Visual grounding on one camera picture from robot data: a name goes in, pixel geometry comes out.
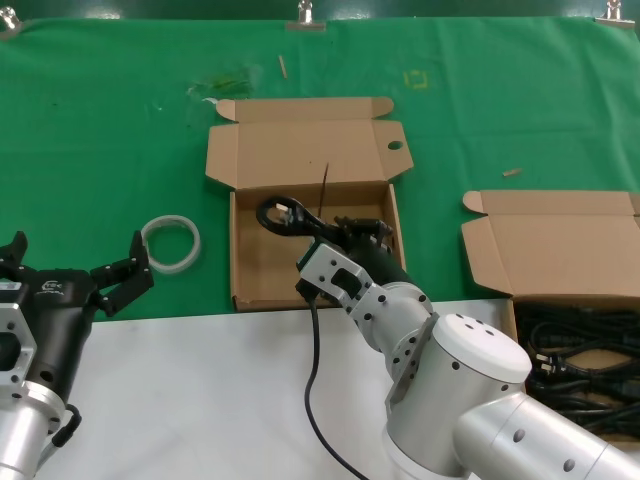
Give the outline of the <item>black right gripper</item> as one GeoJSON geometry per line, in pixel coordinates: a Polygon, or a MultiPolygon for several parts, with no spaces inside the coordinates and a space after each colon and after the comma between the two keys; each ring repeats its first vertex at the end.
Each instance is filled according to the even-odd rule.
{"type": "Polygon", "coordinates": [[[410,283],[411,278],[393,256],[393,249],[385,243],[394,229],[379,219],[334,218],[342,230],[337,234],[336,245],[349,250],[348,257],[361,266],[378,285],[393,282],[410,283]]]}

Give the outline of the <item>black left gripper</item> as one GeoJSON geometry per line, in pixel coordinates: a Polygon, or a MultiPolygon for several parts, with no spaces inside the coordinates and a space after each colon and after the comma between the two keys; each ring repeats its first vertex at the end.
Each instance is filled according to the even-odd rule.
{"type": "Polygon", "coordinates": [[[1,301],[19,306],[36,343],[26,379],[66,401],[97,308],[114,316],[154,286],[148,252],[142,233],[135,231],[127,258],[89,274],[24,268],[27,248],[23,231],[1,247],[1,301]]]}

